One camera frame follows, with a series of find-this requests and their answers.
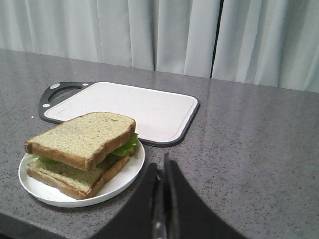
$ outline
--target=bread slice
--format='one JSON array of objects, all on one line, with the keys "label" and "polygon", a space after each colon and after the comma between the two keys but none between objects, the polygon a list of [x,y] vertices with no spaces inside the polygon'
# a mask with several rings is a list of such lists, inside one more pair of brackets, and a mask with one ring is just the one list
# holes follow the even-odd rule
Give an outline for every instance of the bread slice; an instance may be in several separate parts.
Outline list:
[{"label": "bread slice", "polygon": [[25,151],[90,171],[135,132],[134,119],[107,112],[80,116],[24,143]]},{"label": "bread slice", "polygon": [[95,197],[102,187],[115,177],[129,161],[133,152],[124,157],[109,154],[92,171],[82,171],[61,162],[48,163],[36,160],[26,167],[29,176],[58,188],[75,199]]}]

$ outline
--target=granite countertop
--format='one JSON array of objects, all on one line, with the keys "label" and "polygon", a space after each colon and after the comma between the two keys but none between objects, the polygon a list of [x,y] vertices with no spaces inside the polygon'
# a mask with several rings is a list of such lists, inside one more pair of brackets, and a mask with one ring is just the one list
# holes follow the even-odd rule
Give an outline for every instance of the granite countertop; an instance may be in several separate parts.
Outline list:
[{"label": "granite countertop", "polygon": [[195,96],[200,108],[180,144],[145,145],[162,168],[169,152],[220,218],[252,239],[319,238],[319,94],[0,50],[0,233],[85,239],[127,202],[123,193],[83,208],[44,204],[21,186],[29,137],[53,127],[37,114],[56,82],[108,81]]}]

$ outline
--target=cutting board handle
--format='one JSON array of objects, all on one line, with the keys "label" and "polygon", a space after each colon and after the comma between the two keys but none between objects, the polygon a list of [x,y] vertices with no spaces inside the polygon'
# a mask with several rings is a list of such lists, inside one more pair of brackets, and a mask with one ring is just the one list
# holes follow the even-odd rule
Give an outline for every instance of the cutting board handle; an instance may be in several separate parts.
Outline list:
[{"label": "cutting board handle", "polygon": [[59,93],[62,93],[65,90],[72,90],[72,89],[84,89],[94,82],[58,82],[54,83],[53,85],[49,86],[41,96],[39,107],[38,107],[38,114],[42,120],[51,122],[51,123],[62,123],[62,121],[57,119],[51,119],[45,116],[45,111],[49,108],[55,106],[59,102],[53,102],[55,96]]}]

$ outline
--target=cutting board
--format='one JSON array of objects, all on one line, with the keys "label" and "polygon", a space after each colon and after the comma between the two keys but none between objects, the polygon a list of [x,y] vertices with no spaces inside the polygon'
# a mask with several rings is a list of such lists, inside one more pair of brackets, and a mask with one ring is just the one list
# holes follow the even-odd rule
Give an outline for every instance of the cutting board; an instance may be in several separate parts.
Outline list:
[{"label": "cutting board", "polygon": [[[61,92],[76,89],[60,102]],[[193,96],[110,82],[59,82],[43,93],[41,119],[61,123],[90,112],[114,112],[136,120],[136,133],[145,144],[169,147],[180,143],[199,108]]]}]

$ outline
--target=white plate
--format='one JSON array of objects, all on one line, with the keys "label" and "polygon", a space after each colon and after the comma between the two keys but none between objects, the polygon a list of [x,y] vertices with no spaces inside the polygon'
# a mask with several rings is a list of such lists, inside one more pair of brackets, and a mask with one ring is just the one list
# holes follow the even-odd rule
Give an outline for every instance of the white plate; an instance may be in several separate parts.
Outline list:
[{"label": "white plate", "polygon": [[22,186],[31,195],[44,203],[64,208],[77,208],[103,202],[123,192],[136,179],[140,172],[145,160],[145,151],[143,145],[138,140],[136,151],[125,167],[111,181],[104,185],[97,196],[83,200],[71,198],[61,193],[57,188],[48,186],[30,177],[26,173],[25,168],[28,163],[36,159],[37,157],[28,153],[23,157],[19,166],[19,180]]}]

